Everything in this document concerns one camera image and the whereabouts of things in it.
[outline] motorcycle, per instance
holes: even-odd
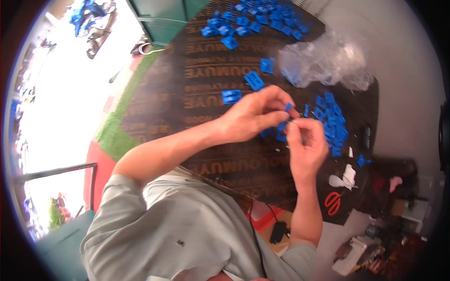
[[[101,44],[111,33],[110,26],[115,21],[114,0],[82,0],[72,11],[70,23],[75,25],[75,36],[86,40],[88,58],[94,59]]]

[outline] clear plastic bag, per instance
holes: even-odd
[[[286,45],[279,51],[281,73],[298,88],[312,81],[324,85],[341,82],[351,90],[366,91],[374,81],[368,66],[369,48],[356,33],[327,29],[312,42]]]

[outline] man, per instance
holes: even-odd
[[[287,103],[292,109],[284,112]],[[274,281],[309,279],[322,232],[315,178],[328,144],[322,123],[300,118],[294,107],[290,95],[272,85],[245,95],[216,120],[128,151],[81,243],[89,280],[262,280],[263,272]],[[259,253],[232,197],[176,167],[203,149],[248,141],[289,116],[298,196],[289,248],[278,257],[256,235]]]

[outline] left hand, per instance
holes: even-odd
[[[285,112],[287,103],[291,103],[292,108]],[[246,94],[213,122],[219,130],[220,143],[240,143],[286,121],[289,116],[299,118],[300,114],[294,108],[292,97],[278,86],[271,85]]]

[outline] cloth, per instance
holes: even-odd
[[[278,257],[259,234],[257,239],[269,279],[310,278],[313,245],[293,245]],[[173,174],[144,192],[113,175],[80,251],[91,281],[202,281],[222,270],[244,280],[262,277],[250,223],[233,198]]]

